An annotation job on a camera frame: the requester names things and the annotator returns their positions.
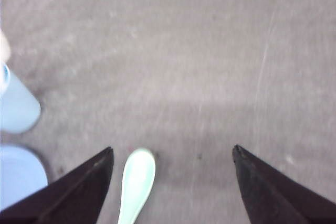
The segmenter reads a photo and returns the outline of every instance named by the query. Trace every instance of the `light blue object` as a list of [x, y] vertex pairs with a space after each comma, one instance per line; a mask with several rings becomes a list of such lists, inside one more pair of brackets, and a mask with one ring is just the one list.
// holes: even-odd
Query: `light blue object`
[[14, 145], [0, 147], [0, 210], [47, 185], [43, 165], [31, 151]]
[[4, 84], [0, 98], [1, 130], [22, 133], [38, 120], [41, 106], [30, 91], [4, 65]]
[[151, 192], [154, 177], [153, 154], [144, 148], [135, 150], [127, 159], [122, 176], [118, 224], [135, 222]]

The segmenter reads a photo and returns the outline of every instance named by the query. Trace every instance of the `gray carpet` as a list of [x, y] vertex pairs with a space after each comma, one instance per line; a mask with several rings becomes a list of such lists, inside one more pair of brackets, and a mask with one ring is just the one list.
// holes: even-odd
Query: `gray carpet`
[[43, 110], [2, 142], [51, 181], [112, 146], [99, 224], [141, 146], [157, 176], [138, 224], [248, 223], [236, 143], [336, 201], [336, 0], [1, 1], [8, 65]]

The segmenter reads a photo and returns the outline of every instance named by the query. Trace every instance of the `floor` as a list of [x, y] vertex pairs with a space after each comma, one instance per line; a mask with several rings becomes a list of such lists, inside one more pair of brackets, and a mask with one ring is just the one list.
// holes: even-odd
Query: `floor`
[[99, 224], [137, 147], [157, 162], [138, 224], [249, 223], [237, 143], [336, 201], [336, 0], [1, 1], [8, 65], [42, 106], [2, 142], [50, 181], [112, 146]]

